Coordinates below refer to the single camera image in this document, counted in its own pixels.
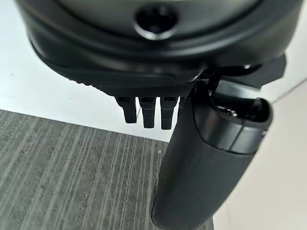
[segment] white wall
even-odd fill
[[[274,123],[215,214],[215,230],[307,229],[306,98],[307,82],[274,105]]]
[[[262,95],[276,100],[306,78],[307,8],[290,48],[286,76],[265,86]],[[168,141],[172,131],[145,130],[142,114],[136,125],[124,122],[122,109],[104,93],[54,73],[32,51],[13,0],[0,0],[0,109],[49,119]]]

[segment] black clip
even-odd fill
[[[144,128],[154,128],[155,97],[140,97],[139,102],[142,108]]]
[[[178,97],[161,97],[161,129],[170,130],[172,128],[174,108],[178,102]]]
[[[125,120],[128,124],[136,123],[136,106],[134,97],[116,97],[120,107],[124,110]]]

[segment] black grip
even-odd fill
[[[197,229],[227,199],[254,156],[209,145],[194,112],[188,99],[162,161],[152,207],[153,223],[161,229]]]

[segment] striped carpet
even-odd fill
[[[0,110],[0,230],[156,230],[150,199],[166,148]]]

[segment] round hole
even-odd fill
[[[149,40],[164,40],[175,33],[177,16],[166,6],[157,6],[140,11],[136,15],[135,30]]]

